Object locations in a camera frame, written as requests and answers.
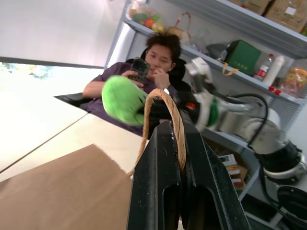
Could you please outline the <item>person's left hand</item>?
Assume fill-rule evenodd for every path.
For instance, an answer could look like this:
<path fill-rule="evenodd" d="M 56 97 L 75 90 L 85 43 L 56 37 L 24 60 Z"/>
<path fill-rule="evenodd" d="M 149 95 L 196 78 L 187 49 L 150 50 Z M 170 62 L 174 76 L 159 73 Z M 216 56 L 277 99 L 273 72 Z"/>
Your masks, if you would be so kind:
<path fill-rule="evenodd" d="M 153 72 L 153 79 L 158 89 L 165 89 L 170 86 L 169 75 L 163 69 L 156 69 Z"/>

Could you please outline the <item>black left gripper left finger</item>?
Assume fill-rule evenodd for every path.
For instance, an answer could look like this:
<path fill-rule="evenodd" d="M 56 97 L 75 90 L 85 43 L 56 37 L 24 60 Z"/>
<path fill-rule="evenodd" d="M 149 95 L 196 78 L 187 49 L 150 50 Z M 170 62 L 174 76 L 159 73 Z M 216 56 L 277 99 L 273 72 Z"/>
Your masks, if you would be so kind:
<path fill-rule="evenodd" d="M 138 161 L 132 180 L 128 230 L 176 230 L 182 181 L 171 121 L 158 125 Z"/>

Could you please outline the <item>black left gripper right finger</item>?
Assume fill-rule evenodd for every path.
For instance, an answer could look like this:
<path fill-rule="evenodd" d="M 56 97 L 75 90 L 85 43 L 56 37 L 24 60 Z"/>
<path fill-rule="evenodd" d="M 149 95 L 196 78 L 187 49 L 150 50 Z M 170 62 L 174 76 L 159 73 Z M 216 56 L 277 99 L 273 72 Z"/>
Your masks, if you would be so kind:
<path fill-rule="evenodd" d="M 181 210 L 186 230 L 249 230 L 230 175 L 194 125 L 185 124 L 186 175 Z"/>

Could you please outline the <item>person's right hand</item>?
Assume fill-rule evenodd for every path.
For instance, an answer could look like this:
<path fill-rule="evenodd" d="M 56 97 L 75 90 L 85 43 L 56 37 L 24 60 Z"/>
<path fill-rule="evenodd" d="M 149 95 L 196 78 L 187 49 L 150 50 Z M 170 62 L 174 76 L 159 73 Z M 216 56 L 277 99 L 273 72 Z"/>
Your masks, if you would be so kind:
<path fill-rule="evenodd" d="M 133 71 L 133 70 L 127 70 L 124 73 L 122 73 L 123 77 L 128 78 L 131 82 L 133 82 L 138 88 L 140 88 L 141 90 L 143 90 L 143 83 L 135 81 L 133 79 L 131 79 L 131 76 L 137 76 L 138 72 Z"/>

